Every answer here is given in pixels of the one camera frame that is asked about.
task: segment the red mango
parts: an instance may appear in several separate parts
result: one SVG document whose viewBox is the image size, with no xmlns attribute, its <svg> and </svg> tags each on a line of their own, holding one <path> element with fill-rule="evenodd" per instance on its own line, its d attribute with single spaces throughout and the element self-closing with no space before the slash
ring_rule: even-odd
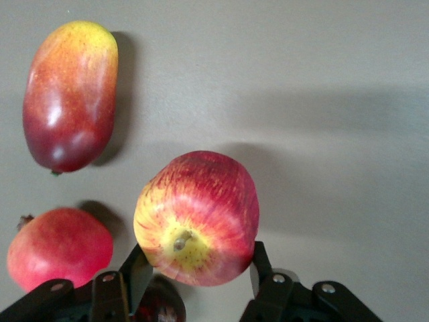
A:
<svg viewBox="0 0 429 322">
<path fill-rule="evenodd" d="M 52 172 L 94 161 L 115 118 L 118 49 L 98 23 L 71 21 L 38 48 L 23 100 L 23 129 L 34 160 Z"/>
</svg>

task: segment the red apple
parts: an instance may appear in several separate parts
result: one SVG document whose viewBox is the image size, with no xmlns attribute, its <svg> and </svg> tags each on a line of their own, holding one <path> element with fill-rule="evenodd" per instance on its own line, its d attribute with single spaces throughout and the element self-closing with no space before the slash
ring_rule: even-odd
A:
<svg viewBox="0 0 429 322">
<path fill-rule="evenodd" d="M 195 151 L 143 188 L 134 233 L 149 263 L 189 285 L 231 281 L 250 265 L 259 226 L 255 184 L 238 161 Z"/>
</svg>

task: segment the metal screw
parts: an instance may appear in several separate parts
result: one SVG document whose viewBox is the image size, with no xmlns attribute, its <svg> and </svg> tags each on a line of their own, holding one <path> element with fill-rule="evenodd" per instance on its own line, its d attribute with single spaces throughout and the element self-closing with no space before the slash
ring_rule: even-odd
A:
<svg viewBox="0 0 429 322">
<path fill-rule="evenodd" d="M 325 293 L 329 293 L 329 294 L 335 293 L 335 287 L 333 287 L 331 284 L 328 284 L 328 283 L 325 283 L 322 285 L 322 290 Z"/>
<path fill-rule="evenodd" d="M 281 274 L 275 274 L 274 276 L 273 276 L 273 281 L 274 282 L 276 282 L 276 283 L 284 283 L 285 282 L 285 278 L 284 278 L 284 276 L 283 275 L 281 275 Z"/>
<path fill-rule="evenodd" d="M 110 282 L 115 278 L 115 274 L 108 274 L 103 276 L 103 282 Z"/>
<path fill-rule="evenodd" d="M 51 292 L 55 292 L 56 290 L 60 290 L 64 286 L 63 283 L 57 283 L 55 285 L 52 285 Z"/>
</svg>

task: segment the dark red fruit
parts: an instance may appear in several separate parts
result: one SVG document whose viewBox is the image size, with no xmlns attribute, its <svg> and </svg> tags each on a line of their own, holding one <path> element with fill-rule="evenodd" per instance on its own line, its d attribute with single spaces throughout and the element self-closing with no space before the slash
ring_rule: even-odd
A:
<svg viewBox="0 0 429 322">
<path fill-rule="evenodd" d="M 141 298 L 133 317 L 135 322 L 185 322 L 186 309 L 173 284 L 155 275 Z"/>
</svg>

